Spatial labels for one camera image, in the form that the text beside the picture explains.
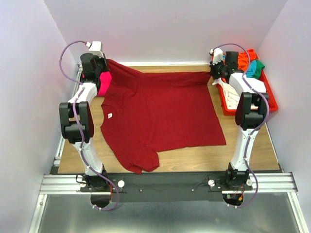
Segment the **dark red t shirt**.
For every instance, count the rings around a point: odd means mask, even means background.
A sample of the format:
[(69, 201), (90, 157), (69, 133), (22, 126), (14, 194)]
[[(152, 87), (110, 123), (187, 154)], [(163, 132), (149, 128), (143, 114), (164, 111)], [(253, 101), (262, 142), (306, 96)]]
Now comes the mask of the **dark red t shirt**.
[(101, 132), (126, 170), (154, 171), (162, 151), (226, 144), (209, 72), (145, 73), (113, 60), (108, 67)]

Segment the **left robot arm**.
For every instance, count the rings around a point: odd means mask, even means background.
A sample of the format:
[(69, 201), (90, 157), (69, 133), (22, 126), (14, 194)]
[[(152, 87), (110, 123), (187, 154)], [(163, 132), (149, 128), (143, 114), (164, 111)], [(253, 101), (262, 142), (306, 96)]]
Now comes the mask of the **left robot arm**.
[(84, 53), (80, 60), (83, 72), (78, 90), (68, 102), (59, 104), (61, 133), (78, 151), (83, 162), (85, 173), (80, 184), (84, 189), (104, 192), (109, 184), (93, 143), (95, 129), (90, 104), (100, 90), (101, 74), (109, 68), (102, 52)]

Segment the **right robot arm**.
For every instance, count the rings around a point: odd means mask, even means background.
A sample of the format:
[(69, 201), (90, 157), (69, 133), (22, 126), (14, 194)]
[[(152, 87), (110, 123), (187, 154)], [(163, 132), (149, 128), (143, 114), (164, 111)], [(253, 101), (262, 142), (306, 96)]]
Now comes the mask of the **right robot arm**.
[(209, 54), (212, 57), (209, 67), (213, 79), (224, 79), (240, 97), (235, 113), (238, 126), (237, 145), (225, 177), (220, 179), (227, 190), (237, 190), (245, 184), (250, 185), (247, 182), (251, 171), (249, 160), (258, 131), (269, 114), (269, 96), (263, 82), (247, 78), (238, 69), (238, 52), (228, 51), (224, 58), (223, 51), (215, 48)]

